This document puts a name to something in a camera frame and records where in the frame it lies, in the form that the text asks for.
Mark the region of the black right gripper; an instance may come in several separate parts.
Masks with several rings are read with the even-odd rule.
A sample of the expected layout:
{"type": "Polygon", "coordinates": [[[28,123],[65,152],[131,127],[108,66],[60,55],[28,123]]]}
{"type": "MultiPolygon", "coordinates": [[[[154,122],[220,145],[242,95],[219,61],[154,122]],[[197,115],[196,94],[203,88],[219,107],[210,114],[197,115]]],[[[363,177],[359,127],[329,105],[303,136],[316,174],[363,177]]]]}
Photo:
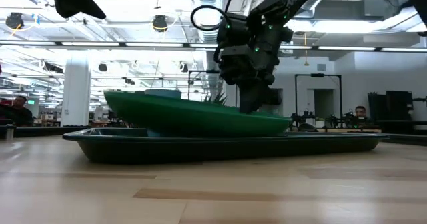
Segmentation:
{"type": "Polygon", "coordinates": [[[292,39],[293,31],[284,26],[289,20],[280,13],[249,17],[227,13],[220,22],[213,60],[222,79],[230,85],[251,82],[239,86],[240,113],[256,112],[263,101],[282,104],[282,90],[268,90],[267,85],[275,80],[280,45],[292,39]]]}

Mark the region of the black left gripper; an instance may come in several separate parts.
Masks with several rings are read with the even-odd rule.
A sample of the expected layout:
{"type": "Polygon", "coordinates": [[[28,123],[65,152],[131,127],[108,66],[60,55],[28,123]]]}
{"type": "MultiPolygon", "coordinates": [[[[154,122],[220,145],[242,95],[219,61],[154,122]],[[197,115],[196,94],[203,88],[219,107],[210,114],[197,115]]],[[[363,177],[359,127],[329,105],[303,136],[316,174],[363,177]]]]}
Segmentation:
{"type": "Polygon", "coordinates": [[[106,14],[94,0],[54,0],[56,12],[65,19],[68,19],[80,12],[105,19],[106,14]]]}

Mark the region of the dark green tray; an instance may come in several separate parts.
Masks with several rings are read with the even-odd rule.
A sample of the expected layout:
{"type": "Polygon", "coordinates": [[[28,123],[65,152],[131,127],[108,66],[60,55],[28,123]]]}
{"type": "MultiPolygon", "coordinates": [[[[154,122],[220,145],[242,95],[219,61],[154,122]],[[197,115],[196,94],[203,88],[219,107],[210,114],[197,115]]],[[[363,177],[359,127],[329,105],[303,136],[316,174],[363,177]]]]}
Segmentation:
{"type": "Polygon", "coordinates": [[[150,137],[145,129],[90,128],[63,134],[94,163],[141,165],[371,151],[381,133],[286,133],[276,137],[150,137]]]}

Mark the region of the green plate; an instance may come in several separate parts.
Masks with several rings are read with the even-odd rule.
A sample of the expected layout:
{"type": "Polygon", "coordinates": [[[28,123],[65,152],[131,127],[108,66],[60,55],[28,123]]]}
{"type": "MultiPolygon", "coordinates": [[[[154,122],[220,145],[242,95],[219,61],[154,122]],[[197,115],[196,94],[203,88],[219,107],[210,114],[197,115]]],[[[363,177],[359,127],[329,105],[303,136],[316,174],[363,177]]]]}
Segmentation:
{"type": "Polygon", "coordinates": [[[182,137],[269,137],[283,133],[289,117],[254,112],[215,103],[105,91],[112,111],[124,121],[162,135],[182,137]]]}

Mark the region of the light blue cup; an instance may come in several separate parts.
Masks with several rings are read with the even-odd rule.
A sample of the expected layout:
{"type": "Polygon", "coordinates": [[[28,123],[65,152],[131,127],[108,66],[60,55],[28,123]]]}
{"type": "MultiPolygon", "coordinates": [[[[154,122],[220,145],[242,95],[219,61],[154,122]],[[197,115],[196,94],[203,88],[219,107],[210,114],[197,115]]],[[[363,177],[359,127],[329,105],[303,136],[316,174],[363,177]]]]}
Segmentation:
{"type": "Polygon", "coordinates": [[[147,89],[144,91],[146,95],[155,95],[160,97],[168,97],[172,99],[181,99],[182,92],[174,89],[147,89]]]}

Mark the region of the succulent plant in pot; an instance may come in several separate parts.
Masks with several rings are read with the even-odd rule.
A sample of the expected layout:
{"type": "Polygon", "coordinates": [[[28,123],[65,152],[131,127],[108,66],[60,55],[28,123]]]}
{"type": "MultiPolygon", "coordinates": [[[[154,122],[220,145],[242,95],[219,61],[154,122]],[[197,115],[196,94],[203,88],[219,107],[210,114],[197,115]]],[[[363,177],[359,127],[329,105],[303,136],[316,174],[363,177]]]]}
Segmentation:
{"type": "Polygon", "coordinates": [[[227,97],[225,93],[217,93],[216,95],[207,95],[203,102],[225,106],[226,100],[227,97]]]}

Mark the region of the black round ceiling device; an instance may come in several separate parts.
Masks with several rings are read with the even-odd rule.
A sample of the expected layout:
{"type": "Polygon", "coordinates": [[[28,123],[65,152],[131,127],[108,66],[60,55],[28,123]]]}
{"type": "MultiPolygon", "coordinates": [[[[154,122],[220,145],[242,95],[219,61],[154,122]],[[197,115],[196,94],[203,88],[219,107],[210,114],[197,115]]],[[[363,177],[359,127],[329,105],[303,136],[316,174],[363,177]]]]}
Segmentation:
{"type": "Polygon", "coordinates": [[[152,20],[151,25],[157,32],[166,32],[168,29],[167,17],[165,15],[156,15],[152,20]]]}

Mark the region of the black background robot arms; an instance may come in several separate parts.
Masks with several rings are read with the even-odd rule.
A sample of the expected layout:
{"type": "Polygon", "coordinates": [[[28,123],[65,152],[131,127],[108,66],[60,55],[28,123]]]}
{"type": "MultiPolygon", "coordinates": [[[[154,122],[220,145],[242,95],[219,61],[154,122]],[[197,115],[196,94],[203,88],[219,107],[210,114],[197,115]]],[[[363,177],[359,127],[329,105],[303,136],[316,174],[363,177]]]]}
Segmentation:
{"type": "Polygon", "coordinates": [[[324,129],[361,129],[363,126],[370,123],[370,120],[365,116],[357,116],[356,112],[349,110],[340,117],[330,114],[327,117],[316,117],[313,111],[301,111],[300,113],[292,113],[292,126],[301,127],[304,123],[312,125],[315,128],[324,129]]]}

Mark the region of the white pillar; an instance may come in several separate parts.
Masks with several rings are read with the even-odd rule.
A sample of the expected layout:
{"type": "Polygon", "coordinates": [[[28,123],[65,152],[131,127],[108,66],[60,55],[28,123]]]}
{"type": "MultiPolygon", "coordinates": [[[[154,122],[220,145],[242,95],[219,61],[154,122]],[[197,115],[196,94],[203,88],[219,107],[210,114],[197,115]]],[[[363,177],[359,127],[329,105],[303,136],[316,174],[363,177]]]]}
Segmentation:
{"type": "Polygon", "coordinates": [[[65,66],[61,108],[62,126],[86,126],[89,124],[90,89],[89,59],[82,55],[72,55],[65,66]]]}

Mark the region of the person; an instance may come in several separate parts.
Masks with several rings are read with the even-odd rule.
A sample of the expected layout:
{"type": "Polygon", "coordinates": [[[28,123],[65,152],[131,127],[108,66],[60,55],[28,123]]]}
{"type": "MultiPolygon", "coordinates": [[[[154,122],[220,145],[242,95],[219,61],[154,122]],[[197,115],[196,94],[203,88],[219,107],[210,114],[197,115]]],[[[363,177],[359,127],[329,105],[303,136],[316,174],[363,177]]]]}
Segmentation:
{"type": "Polygon", "coordinates": [[[0,119],[10,119],[18,127],[33,125],[32,112],[25,107],[27,98],[17,96],[14,100],[0,100],[0,119]]]}
{"type": "Polygon", "coordinates": [[[355,118],[357,122],[367,122],[368,121],[368,117],[366,114],[366,108],[364,106],[357,106],[354,109],[354,114],[355,114],[355,118]]]}

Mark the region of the black equipment cabinet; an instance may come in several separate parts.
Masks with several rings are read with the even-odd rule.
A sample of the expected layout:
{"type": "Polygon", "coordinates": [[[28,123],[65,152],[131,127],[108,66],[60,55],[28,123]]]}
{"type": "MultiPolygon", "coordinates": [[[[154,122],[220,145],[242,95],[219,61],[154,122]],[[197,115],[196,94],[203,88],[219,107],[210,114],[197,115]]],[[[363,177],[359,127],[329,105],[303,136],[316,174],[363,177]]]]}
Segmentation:
{"type": "Polygon", "coordinates": [[[377,121],[411,121],[414,110],[410,91],[386,91],[368,93],[370,117],[377,121]]]}

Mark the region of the narrow black metal frame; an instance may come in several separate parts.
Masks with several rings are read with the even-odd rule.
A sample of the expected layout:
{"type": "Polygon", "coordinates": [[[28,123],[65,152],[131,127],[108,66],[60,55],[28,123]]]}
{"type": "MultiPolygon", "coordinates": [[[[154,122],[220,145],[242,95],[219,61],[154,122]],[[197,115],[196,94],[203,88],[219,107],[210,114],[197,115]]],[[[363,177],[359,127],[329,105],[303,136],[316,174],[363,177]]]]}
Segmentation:
{"type": "Polygon", "coordinates": [[[216,95],[222,89],[219,74],[220,72],[214,69],[189,70],[187,73],[187,98],[190,99],[190,89],[195,85],[196,81],[201,82],[201,88],[207,97],[211,94],[216,95]]]}

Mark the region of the tall black metal frame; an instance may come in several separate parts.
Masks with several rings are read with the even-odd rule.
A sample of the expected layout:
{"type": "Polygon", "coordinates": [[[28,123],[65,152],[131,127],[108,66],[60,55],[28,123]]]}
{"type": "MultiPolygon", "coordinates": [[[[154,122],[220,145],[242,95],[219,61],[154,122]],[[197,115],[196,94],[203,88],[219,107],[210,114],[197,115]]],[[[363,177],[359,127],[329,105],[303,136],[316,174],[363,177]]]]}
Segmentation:
{"type": "Polygon", "coordinates": [[[324,78],[324,77],[337,77],[338,78],[338,93],[339,93],[339,112],[338,118],[340,119],[343,116],[343,104],[342,104],[342,75],[337,74],[324,74],[324,73],[310,73],[303,74],[297,73],[294,75],[294,101],[295,101],[295,112],[298,113],[298,77],[310,77],[310,78],[324,78]]]}

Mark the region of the silver ceiling duct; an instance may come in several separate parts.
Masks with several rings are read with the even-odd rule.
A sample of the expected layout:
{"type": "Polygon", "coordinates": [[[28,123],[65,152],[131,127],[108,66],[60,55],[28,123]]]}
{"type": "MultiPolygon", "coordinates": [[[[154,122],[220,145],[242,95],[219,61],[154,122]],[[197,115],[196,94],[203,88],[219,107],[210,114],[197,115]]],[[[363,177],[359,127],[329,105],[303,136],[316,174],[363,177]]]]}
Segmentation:
{"type": "MultiPolygon", "coordinates": [[[[223,9],[224,0],[193,0],[195,7],[200,5],[212,5],[223,9]]],[[[215,27],[221,21],[222,15],[213,9],[201,9],[194,15],[195,23],[203,28],[215,27]]],[[[218,31],[197,31],[199,39],[203,43],[215,43],[218,31]]]]}

